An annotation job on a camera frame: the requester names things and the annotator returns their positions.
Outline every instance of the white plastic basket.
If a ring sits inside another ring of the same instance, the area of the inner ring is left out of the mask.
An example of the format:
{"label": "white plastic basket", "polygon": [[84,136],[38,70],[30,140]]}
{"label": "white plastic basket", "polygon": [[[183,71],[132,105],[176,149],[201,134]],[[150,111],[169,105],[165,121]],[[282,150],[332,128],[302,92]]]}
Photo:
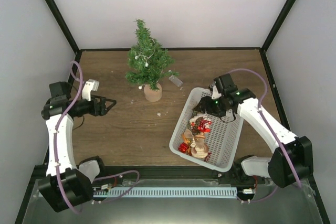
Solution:
{"label": "white plastic basket", "polygon": [[[236,115],[237,119],[231,123],[225,123],[215,116],[209,115],[212,120],[210,126],[211,132],[206,133],[205,143],[209,147],[209,152],[211,156],[207,162],[202,159],[189,156],[179,151],[178,147],[183,143],[182,133],[187,127],[187,123],[190,120],[193,108],[200,102],[202,97],[211,95],[208,89],[194,88],[188,97],[188,100],[183,108],[179,121],[175,127],[172,138],[169,142],[170,150],[185,158],[191,162],[197,163],[204,167],[212,170],[217,170],[219,172],[227,172],[231,169],[235,153],[237,150],[237,145],[242,131],[243,119]],[[222,118],[224,121],[232,121],[233,115],[232,110],[226,113],[226,117]]]}

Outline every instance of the white wall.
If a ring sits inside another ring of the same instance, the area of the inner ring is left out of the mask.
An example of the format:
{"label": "white wall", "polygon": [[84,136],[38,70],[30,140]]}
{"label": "white wall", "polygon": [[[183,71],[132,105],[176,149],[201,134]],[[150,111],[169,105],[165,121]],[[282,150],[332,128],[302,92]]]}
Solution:
{"label": "white wall", "polygon": [[14,223],[48,135],[49,84],[66,80],[74,53],[44,0],[0,0],[0,223]]}
{"label": "white wall", "polygon": [[122,48],[145,19],[166,47],[262,46],[286,0],[55,0],[79,48]]}
{"label": "white wall", "polygon": [[313,143],[314,176],[336,223],[336,0],[297,0],[267,55],[290,126]]}

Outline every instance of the red gift box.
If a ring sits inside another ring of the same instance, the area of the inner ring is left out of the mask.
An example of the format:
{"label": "red gift box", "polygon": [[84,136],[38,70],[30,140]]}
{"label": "red gift box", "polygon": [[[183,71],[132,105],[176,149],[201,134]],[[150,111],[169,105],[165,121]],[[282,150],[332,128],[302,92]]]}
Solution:
{"label": "red gift box", "polygon": [[185,153],[187,151],[187,149],[189,149],[189,146],[186,143],[182,143],[182,144],[180,144],[178,150],[182,153]]}

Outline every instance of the electrical wire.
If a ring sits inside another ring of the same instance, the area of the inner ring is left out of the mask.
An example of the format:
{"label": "electrical wire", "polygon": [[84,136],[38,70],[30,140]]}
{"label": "electrical wire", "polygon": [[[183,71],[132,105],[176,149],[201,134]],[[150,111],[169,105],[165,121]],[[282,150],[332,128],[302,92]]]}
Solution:
{"label": "electrical wire", "polygon": [[264,198],[261,198],[261,199],[252,200],[251,203],[257,203],[257,202],[264,201],[264,200],[266,200],[266,199],[272,197],[272,196],[275,194],[275,192],[276,192],[277,190],[278,190],[278,187],[276,186],[276,187],[274,188],[274,190],[273,190],[269,195],[267,195],[267,196],[265,196]]}
{"label": "electrical wire", "polygon": [[140,173],[137,170],[128,170],[126,172],[122,172],[122,173],[118,173],[118,174],[114,174],[114,175],[110,175],[110,176],[106,176],[106,177],[95,178],[93,180],[93,181],[98,181],[98,180],[103,180],[103,179],[108,179],[108,178],[115,178],[115,177],[119,177],[119,176],[122,176],[122,175],[127,174],[127,173],[136,173],[137,174],[137,179],[136,179],[135,183],[129,189],[127,189],[125,192],[123,192],[121,195],[119,195],[118,197],[113,198],[113,199],[109,199],[109,200],[104,200],[103,203],[108,203],[108,202],[115,201],[116,199],[120,199],[122,196],[128,194],[128,192],[130,190],[132,190],[137,185],[137,183],[139,182]]}
{"label": "electrical wire", "polygon": [[257,192],[257,187],[258,187],[258,177],[256,175],[253,175],[254,180],[256,181],[254,185],[254,190]]}
{"label": "electrical wire", "polygon": [[69,104],[69,106],[64,110],[64,112],[62,113],[61,117],[58,119],[56,126],[55,126],[55,133],[54,133],[54,158],[55,158],[55,163],[56,163],[56,179],[57,179],[57,184],[59,187],[59,190],[61,192],[62,198],[65,201],[65,203],[67,204],[67,206],[76,214],[80,214],[82,212],[82,208],[80,210],[77,210],[76,208],[74,208],[74,206],[71,204],[70,200],[68,199],[66,192],[63,188],[63,184],[62,184],[62,180],[61,180],[61,175],[60,175],[60,170],[59,170],[59,159],[58,159],[58,151],[57,151],[57,133],[58,133],[58,128],[61,124],[61,121],[63,120],[63,118],[66,116],[66,114],[69,112],[69,110],[73,107],[73,105],[76,103],[76,101],[78,100],[80,94],[81,94],[81,90],[82,90],[82,86],[83,86],[83,72],[82,69],[80,68],[80,65],[78,62],[76,61],[71,61],[71,66],[75,64],[78,68],[79,71],[79,91],[76,93],[75,98],[73,99],[73,101]]}
{"label": "electrical wire", "polygon": [[81,117],[83,118],[83,120],[82,120],[81,124],[80,124],[79,126],[77,126],[76,128],[74,128],[72,131],[74,131],[74,130],[76,130],[76,129],[78,129],[78,128],[80,128],[80,127],[82,127],[82,126],[83,126],[83,124],[84,124],[84,121],[85,121],[85,117],[84,117],[83,115],[82,115]]}
{"label": "electrical wire", "polygon": [[[115,188],[117,186],[117,178],[114,178],[114,183],[113,183],[113,185],[112,185],[112,189],[113,188]],[[99,193],[100,191],[105,191],[104,189],[101,189],[101,190],[95,190],[95,189],[93,189],[94,190],[94,194],[95,193]]]}
{"label": "electrical wire", "polygon": [[250,70],[250,69],[247,69],[247,68],[237,68],[237,69],[233,69],[231,71],[229,71],[228,73],[233,73],[233,72],[237,72],[237,71],[247,71],[247,72],[250,72],[250,73],[253,73],[255,74],[257,77],[260,78],[260,80],[262,80],[262,82],[264,83],[264,93],[263,95],[261,96],[261,98],[259,99],[258,101],[258,108],[259,108],[259,114],[261,116],[261,118],[263,119],[263,121],[265,122],[265,124],[267,125],[268,129],[270,130],[271,134],[273,135],[273,137],[275,138],[275,140],[277,141],[282,153],[284,154],[285,156],[285,159],[294,175],[294,178],[296,180],[296,182],[298,183],[298,186],[301,188],[302,187],[302,184],[301,184],[301,181],[300,181],[300,178],[299,178],[299,175],[297,174],[295,168],[294,168],[294,165],[292,163],[292,161],[290,160],[290,157],[288,156],[288,153],[284,147],[284,145],[282,144],[282,142],[280,141],[280,139],[278,138],[277,134],[275,133],[275,131],[273,130],[273,128],[271,127],[271,125],[269,124],[269,122],[267,121],[267,119],[265,118],[264,114],[263,114],[263,111],[261,109],[261,102],[263,101],[266,93],[267,93],[267,84],[266,84],[266,81],[264,80],[264,78],[258,74],[257,72],[254,72],[253,70]]}

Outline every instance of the ornament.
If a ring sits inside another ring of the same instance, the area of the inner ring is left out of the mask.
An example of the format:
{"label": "ornament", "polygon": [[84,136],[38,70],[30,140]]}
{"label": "ornament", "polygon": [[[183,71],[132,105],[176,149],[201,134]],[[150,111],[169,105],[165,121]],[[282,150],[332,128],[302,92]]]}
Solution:
{"label": "ornament", "polygon": [[195,136],[191,147],[191,155],[196,158],[206,158],[208,156],[209,147],[204,143],[204,136]]}
{"label": "ornament", "polygon": [[188,149],[189,149],[189,146],[188,146],[187,144],[185,144],[185,143],[182,143],[182,144],[180,144],[178,150],[179,150],[180,152],[182,152],[182,153],[185,153]]}
{"label": "ornament", "polygon": [[193,133],[189,129],[186,129],[184,133],[182,133],[181,137],[182,137],[183,143],[187,144],[188,146],[191,145],[194,139]]}
{"label": "ornament", "polygon": [[211,121],[208,120],[201,120],[201,122],[199,123],[198,126],[198,130],[201,132],[210,132],[211,129],[209,129],[210,125],[211,125]]}
{"label": "ornament", "polygon": [[204,162],[208,162],[211,156],[211,152],[208,152],[208,155],[204,158]]}

